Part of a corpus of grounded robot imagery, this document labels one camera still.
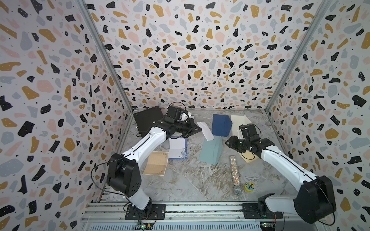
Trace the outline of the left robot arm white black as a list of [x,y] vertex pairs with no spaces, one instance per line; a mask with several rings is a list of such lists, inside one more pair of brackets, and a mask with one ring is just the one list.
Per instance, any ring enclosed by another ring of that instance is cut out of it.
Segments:
[[140,210],[151,210],[152,199],[141,187],[140,167],[149,155],[175,133],[188,138],[201,132],[191,113],[183,108],[170,105],[166,114],[153,122],[145,136],[123,154],[113,154],[108,162],[107,184],[125,196]]

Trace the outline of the beige letter paper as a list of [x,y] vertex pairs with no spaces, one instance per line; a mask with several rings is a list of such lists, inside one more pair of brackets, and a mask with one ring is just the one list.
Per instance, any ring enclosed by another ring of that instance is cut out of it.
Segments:
[[152,152],[147,160],[144,175],[164,176],[168,164],[168,152]]

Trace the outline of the dark blue envelope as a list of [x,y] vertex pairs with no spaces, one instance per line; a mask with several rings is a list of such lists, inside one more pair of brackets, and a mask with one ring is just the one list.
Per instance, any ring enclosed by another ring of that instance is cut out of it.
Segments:
[[212,134],[228,137],[232,128],[232,121],[228,115],[213,115]]

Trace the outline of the glitter tube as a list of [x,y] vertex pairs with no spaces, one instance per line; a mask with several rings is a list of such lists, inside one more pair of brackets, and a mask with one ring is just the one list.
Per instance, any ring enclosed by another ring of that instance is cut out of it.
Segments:
[[230,168],[231,168],[231,174],[232,174],[232,181],[233,181],[233,192],[236,196],[242,195],[242,188],[240,185],[240,178],[239,178],[239,171],[238,166],[236,162],[236,157],[234,155],[229,156],[230,161]]

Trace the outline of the small circuit board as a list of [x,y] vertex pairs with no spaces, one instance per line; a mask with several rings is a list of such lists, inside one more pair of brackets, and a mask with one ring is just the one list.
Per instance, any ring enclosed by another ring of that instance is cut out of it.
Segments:
[[151,231],[154,228],[154,222],[138,222],[135,226],[135,231]]

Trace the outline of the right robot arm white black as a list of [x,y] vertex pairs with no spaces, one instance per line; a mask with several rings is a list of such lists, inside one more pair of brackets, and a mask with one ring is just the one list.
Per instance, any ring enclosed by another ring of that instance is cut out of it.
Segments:
[[231,136],[226,146],[239,153],[251,152],[280,172],[297,190],[296,196],[281,196],[273,193],[258,198],[254,210],[260,217],[268,213],[290,213],[313,224],[336,212],[332,181],[326,176],[317,176],[286,156],[275,144],[260,137],[254,124],[241,125],[242,137]]

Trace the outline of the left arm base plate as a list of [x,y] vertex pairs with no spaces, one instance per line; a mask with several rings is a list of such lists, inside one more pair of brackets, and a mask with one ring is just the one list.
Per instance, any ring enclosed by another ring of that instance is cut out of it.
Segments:
[[133,205],[127,207],[125,220],[164,220],[166,212],[165,204],[150,204],[144,210]]

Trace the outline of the light blue envelope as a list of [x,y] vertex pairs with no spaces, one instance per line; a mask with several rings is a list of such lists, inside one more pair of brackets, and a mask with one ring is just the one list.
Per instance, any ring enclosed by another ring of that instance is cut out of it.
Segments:
[[213,140],[205,140],[199,155],[199,161],[217,165],[223,151],[222,137],[215,136]]

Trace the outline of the cream white envelope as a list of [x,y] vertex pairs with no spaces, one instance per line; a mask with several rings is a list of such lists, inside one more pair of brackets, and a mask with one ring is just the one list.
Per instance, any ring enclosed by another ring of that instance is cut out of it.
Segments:
[[232,121],[232,135],[242,139],[240,126],[251,124],[251,121],[246,116],[231,115],[230,117]]

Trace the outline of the white blue-bordered letter paper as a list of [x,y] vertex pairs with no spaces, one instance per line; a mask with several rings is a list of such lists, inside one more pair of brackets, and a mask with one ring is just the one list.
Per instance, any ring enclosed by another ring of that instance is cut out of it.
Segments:
[[170,160],[183,160],[188,158],[187,139],[177,138],[169,139],[169,155]]

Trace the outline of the white green-bordered letter paper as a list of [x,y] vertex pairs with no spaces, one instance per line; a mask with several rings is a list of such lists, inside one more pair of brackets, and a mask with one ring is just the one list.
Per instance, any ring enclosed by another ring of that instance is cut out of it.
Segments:
[[207,141],[212,141],[214,139],[214,135],[205,122],[197,122],[197,125],[201,128],[201,131]]

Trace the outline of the black box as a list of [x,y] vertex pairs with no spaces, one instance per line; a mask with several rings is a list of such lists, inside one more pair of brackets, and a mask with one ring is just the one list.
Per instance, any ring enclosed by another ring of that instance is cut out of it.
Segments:
[[138,130],[137,137],[145,137],[152,126],[163,118],[163,113],[158,106],[134,113],[134,119]]

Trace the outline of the yellow envelope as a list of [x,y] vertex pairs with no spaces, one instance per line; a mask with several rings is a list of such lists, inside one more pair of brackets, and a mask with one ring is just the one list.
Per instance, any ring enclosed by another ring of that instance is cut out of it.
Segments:
[[252,161],[258,160],[259,157],[254,155],[253,153],[246,151],[245,153],[240,153],[240,156],[246,163],[250,163]]

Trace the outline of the aluminium rail frame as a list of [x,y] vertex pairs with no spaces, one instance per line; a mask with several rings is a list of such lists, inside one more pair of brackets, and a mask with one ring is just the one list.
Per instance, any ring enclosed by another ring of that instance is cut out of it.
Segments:
[[125,220],[128,204],[90,203],[82,217],[82,231],[135,231],[138,222],[154,222],[152,231],[330,231],[321,223],[308,224],[283,213],[281,219],[245,219],[247,202],[166,202],[164,220]]

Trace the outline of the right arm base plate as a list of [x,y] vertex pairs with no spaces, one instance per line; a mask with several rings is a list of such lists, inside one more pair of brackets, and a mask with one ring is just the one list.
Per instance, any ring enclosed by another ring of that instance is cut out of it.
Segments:
[[242,204],[242,212],[245,219],[281,219],[282,212],[272,212],[268,209],[264,202],[244,203]]

